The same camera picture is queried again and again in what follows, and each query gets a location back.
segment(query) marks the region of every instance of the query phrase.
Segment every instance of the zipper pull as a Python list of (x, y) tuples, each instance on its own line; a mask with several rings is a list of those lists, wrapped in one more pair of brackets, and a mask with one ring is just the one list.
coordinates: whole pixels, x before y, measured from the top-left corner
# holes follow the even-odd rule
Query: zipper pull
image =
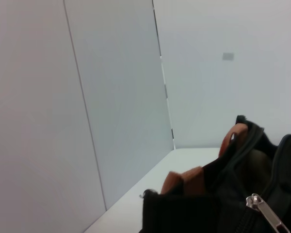
[(247, 206), (261, 212), (276, 233), (290, 233), (278, 216), (272, 211), (269, 205), (258, 195), (252, 194), (246, 198)]

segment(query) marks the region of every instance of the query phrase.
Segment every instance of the white panel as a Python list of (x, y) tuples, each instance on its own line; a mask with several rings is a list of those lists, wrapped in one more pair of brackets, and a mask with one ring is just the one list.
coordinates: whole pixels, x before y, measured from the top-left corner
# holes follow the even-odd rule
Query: white panel
[(154, 5), (176, 148), (219, 146), (238, 114), (291, 133), (291, 0)]
[(105, 212), (61, 0), (0, 0), (0, 233), (81, 233)]
[(150, 0), (67, 0), (107, 208), (173, 148)]

